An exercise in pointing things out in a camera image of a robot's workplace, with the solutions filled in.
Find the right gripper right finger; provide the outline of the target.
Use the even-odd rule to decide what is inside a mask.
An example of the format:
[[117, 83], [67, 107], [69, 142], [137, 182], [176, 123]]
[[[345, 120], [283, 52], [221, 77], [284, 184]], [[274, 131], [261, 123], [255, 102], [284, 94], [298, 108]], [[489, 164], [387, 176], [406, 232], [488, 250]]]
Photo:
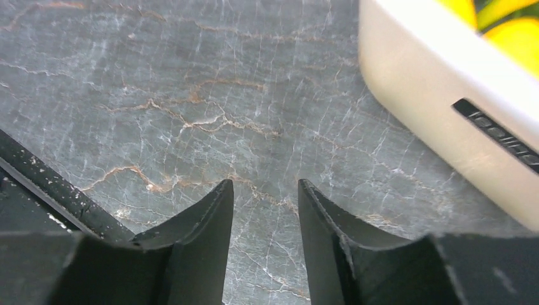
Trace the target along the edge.
[[297, 185], [313, 304], [537, 304], [538, 237], [395, 236]]

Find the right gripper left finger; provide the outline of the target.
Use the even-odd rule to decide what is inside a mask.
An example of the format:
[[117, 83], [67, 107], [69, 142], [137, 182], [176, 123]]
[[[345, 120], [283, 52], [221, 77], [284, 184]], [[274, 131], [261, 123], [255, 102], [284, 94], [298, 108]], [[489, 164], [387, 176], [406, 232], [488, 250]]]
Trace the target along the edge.
[[1, 233], [2, 304], [220, 304], [233, 183], [129, 241], [86, 233]]

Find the white plastic basket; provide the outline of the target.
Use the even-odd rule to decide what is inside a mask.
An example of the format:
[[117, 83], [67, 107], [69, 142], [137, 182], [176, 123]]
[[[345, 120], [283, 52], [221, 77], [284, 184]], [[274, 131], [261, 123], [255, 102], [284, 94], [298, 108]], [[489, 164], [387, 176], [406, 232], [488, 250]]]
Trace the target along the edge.
[[538, 81], [437, 1], [361, 1], [376, 99], [516, 221], [538, 230]]

